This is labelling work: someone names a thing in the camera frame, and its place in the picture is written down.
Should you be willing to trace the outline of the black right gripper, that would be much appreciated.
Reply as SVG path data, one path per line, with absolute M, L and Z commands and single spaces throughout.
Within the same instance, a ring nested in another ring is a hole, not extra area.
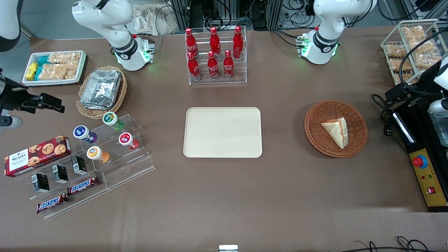
M 62 105 L 62 100 L 49 95 L 41 93 L 41 100 L 28 100 L 30 94 L 29 87 L 13 81 L 9 78 L 0 79 L 1 94 L 0 94 L 0 109 L 1 111 L 23 111 L 35 114 L 36 110 L 53 110 L 58 113 L 64 113 L 65 107 Z

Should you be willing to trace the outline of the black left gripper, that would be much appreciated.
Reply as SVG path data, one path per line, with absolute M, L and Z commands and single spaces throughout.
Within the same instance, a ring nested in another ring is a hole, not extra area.
M 434 81 L 439 72 L 440 66 L 441 62 L 437 62 L 421 74 L 419 81 L 416 83 L 417 91 L 430 94 L 441 93 L 441 90 L 443 90 L 443 88 Z M 416 93 L 416 90 L 409 87 L 408 85 L 398 84 L 385 92 L 384 104 L 394 105 L 399 102 L 419 99 L 421 98 L 421 95 L 419 93 Z

